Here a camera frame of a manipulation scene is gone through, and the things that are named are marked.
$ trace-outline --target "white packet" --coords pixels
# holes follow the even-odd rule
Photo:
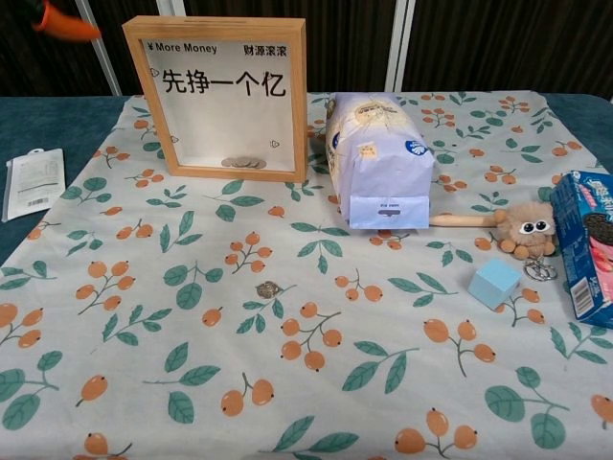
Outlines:
[[[7,161],[2,221],[44,211],[66,190],[62,149],[34,149]]]

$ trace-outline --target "dark curtain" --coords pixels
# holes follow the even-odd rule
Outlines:
[[[417,0],[403,91],[613,96],[611,0]]]
[[[132,55],[127,48],[122,25],[137,15],[157,15],[155,0],[120,1],[89,0],[96,23],[102,32],[115,76],[125,95],[143,94]]]
[[[73,0],[54,0],[79,16]],[[90,43],[70,43],[39,34],[17,14],[14,0],[0,8],[1,96],[95,96],[110,89]]]
[[[306,85],[382,91],[396,0],[185,0],[187,15],[304,17]]]

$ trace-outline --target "paper bag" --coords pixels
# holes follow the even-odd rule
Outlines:
[[[350,228],[428,227],[434,158],[393,95],[336,93],[326,154]]]

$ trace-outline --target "orange object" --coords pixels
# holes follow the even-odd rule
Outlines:
[[[45,12],[40,24],[33,24],[37,32],[44,32],[65,41],[90,41],[101,37],[100,30],[80,19],[67,16],[45,1]]]

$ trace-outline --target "wooden stick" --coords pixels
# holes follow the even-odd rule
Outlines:
[[[456,216],[441,214],[430,218],[430,225],[435,227],[495,227],[494,216]]]

